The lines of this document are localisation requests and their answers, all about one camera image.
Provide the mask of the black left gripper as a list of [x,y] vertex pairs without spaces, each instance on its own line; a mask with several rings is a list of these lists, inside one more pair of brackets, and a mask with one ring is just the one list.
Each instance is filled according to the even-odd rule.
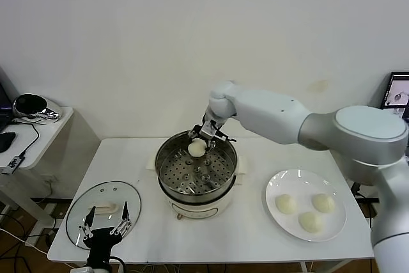
[[128,211],[128,203],[125,202],[120,223],[114,228],[100,228],[91,230],[95,216],[96,206],[93,206],[79,228],[84,234],[83,242],[89,248],[87,265],[108,265],[112,248],[122,241],[132,225]]

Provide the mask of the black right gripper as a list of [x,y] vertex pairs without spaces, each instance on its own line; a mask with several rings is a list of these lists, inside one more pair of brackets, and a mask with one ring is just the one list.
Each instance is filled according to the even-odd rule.
[[189,132],[189,139],[202,139],[206,141],[206,151],[215,148],[214,139],[221,139],[221,126],[217,124],[195,125]]

